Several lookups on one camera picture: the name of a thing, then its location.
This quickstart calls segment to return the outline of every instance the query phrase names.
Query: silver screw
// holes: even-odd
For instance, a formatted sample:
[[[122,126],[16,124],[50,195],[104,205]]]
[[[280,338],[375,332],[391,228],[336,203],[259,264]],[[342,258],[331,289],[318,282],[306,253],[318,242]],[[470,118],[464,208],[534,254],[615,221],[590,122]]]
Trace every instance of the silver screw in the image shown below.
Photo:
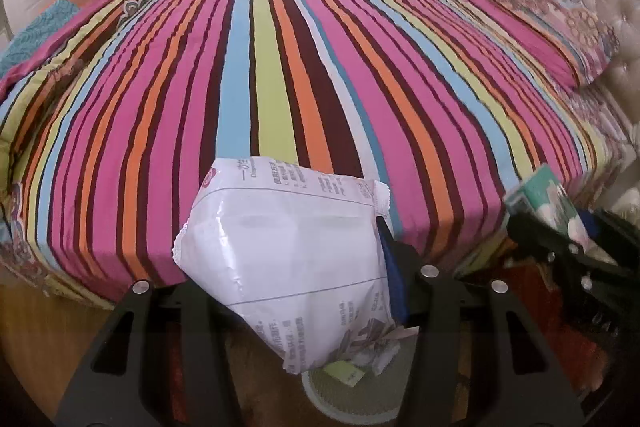
[[[588,275],[584,275],[582,276],[582,279],[580,279],[580,285],[582,286],[583,290],[588,292],[591,291],[591,288],[593,288],[593,281],[591,280],[591,277],[589,277]]]
[[[145,281],[145,280],[137,281],[133,285],[133,293],[137,293],[138,295],[146,292],[148,289],[149,289],[149,283],[148,281]]]
[[[433,264],[425,264],[422,268],[420,268],[420,273],[423,277],[434,279],[435,277],[440,275],[440,270],[433,266]]]
[[[501,281],[500,279],[496,279],[491,282],[491,289],[496,293],[507,293],[509,287],[505,281]]]

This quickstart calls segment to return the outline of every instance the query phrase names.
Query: white plastic package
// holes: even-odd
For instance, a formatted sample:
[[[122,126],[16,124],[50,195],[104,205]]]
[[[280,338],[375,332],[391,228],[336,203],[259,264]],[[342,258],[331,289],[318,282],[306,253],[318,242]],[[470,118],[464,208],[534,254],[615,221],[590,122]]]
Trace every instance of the white plastic package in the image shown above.
[[[175,239],[175,263],[301,373],[382,337],[390,316],[376,229],[389,190],[271,158],[219,158]]]

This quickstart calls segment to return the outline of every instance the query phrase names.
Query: mattress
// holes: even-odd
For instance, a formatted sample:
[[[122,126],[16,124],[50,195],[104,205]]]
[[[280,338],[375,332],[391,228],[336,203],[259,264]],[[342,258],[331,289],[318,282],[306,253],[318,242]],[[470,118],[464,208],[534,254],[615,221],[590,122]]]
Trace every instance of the mattress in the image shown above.
[[[447,270],[540,164],[588,203],[622,159],[540,36],[469,0],[82,3],[0,82],[0,259],[94,305],[184,279],[172,244],[216,157],[379,179],[394,234]]]

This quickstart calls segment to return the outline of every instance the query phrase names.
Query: floral pillow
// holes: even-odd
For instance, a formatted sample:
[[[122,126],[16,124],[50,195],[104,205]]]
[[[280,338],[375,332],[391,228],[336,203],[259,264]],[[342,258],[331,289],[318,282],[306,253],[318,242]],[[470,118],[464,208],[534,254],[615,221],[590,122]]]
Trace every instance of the floral pillow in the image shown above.
[[[593,82],[618,50],[613,28],[580,0],[497,1],[552,40],[564,54],[573,71],[550,73],[565,87],[574,89]]]

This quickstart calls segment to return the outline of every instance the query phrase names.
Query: striped bedsheet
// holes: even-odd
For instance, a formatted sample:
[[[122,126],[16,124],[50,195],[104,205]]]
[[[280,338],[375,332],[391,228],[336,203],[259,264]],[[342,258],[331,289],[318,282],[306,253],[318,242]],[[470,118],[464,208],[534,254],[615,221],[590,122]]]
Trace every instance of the striped bedsheet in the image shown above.
[[[467,0],[97,0],[0,84],[2,261],[104,306],[179,282],[213,159],[266,155],[387,183],[394,233],[453,269],[542,162],[588,200],[620,156],[546,74],[544,37],[504,20]]]

